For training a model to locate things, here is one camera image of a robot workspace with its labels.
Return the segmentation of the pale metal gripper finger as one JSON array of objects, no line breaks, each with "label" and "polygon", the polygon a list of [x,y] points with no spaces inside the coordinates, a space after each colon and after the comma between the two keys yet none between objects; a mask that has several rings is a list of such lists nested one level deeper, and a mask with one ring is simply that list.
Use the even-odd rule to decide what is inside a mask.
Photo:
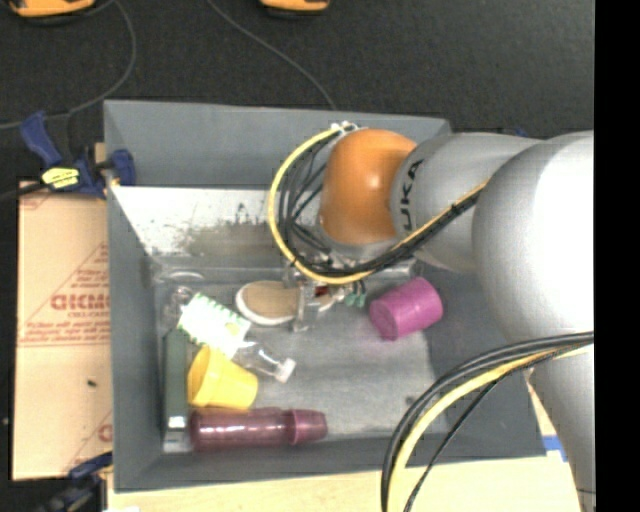
[{"label": "pale metal gripper finger", "polygon": [[313,285],[305,285],[299,289],[296,313],[292,322],[294,332],[308,330],[315,323],[320,310],[320,300]]}]

